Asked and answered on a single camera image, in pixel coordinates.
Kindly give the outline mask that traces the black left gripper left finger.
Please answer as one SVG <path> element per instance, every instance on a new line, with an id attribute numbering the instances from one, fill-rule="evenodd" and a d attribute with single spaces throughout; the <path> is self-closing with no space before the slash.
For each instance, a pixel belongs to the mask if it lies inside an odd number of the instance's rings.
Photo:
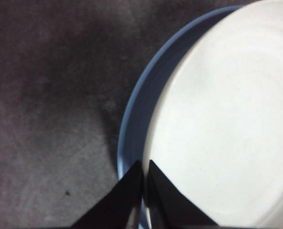
<path id="1" fill-rule="evenodd" d="M 136 161 L 112 190 L 72 229 L 137 229 L 142 202 L 142 163 Z"/>

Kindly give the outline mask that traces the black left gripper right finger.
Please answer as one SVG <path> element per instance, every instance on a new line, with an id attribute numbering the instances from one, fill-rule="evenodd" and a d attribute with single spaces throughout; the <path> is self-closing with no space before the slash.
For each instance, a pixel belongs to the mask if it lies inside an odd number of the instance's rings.
<path id="1" fill-rule="evenodd" d="M 218 224 L 190 202 L 153 160 L 149 161 L 146 205 L 153 229 L 218 228 Z"/>

